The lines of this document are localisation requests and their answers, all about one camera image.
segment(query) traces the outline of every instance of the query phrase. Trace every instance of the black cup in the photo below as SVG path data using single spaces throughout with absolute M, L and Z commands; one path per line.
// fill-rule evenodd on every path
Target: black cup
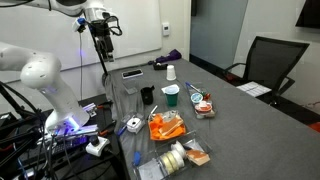
M 152 91 L 154 90 L 154 86 L 145 87 L 141 89 L 141 97 L 143 104 L 150 105 L 153 102 Z

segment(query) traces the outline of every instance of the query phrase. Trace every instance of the gray table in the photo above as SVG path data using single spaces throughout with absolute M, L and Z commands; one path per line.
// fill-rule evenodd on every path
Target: gray table
M 146 116 L 155 105 L 156 112 L 176 109 L 188 130 L 197 130 L 211 146 L 208 164 L 173 179 L 320 179 L 320 134 L 185 60 L 170 64 L 175 65 L 177 80 L 167 81 L 166 71 L 154 71 L 152 66 L 112 71 L 106 80 L 106 94 L 115 102 L 113 118 L 119 122 L 130 111 Z M 136 78 L 140 89 L 155 86 L 152 105 L 143 106 L 140 92 L 126 93 L 121 73 L 133 69 L 144 73 Z M 196 119 L 185 81 L 201 82 L 212 94 L 218 110 L 214 119 Z M 180 87 L 175 108 L 167 107 L 160 90 L 171 84 Z M 137 135 L 125 132 L 120 142 L 131 179 L 135 179 L 131 165 L 134 151 L 143 155 L 161 144 L 150 140 L 147 126 Z

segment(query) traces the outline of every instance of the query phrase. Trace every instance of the smartphone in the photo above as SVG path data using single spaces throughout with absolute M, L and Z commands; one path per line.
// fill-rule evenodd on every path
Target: smartphone
M 123 79 L 128 79 L 136 76 L 141 76 L 143 75 L 143 72 L 141 69 L 133 70 L 133 71 L 127 71 L 122 73 L 122 78 Z

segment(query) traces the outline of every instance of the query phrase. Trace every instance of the whiteboard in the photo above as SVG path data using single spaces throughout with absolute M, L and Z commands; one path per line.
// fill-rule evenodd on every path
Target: whiteboard
M 105 0 L 119 18 L 122 36 L 111 36 L 114 57 L 121 58 L 162 47 L 159 0 Z M 80 38 L 72 31 L 76 18 L 28 6 L 0 11 L 0 41 L 55 54 L 62 70 L 80 67 Z M 81 34 L 83 65 L 100 62 L 90 32 Z M 0 72 L 4 82 L 19 79 L 19 72 Z

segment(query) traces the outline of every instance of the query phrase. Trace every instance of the black chair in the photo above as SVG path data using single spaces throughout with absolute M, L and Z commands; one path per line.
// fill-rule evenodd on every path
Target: black chair
M 242 84 L 254 81 L 270 88 L 272 91 L 269 103 L 276 104 L 277 98 L 294 84 L 295 81 L 287 75 L 298 63 L 308 46 L 307 43 L 257 36 L 249 50 L 247 62 L 236 63 L 226 68 L 224 76 L 230 81 L 228 71 L 238 65 L 246 65 L 243 77 L 236 81 L 241 81 Z M 288 81 L 280 87 L 285 78 Z

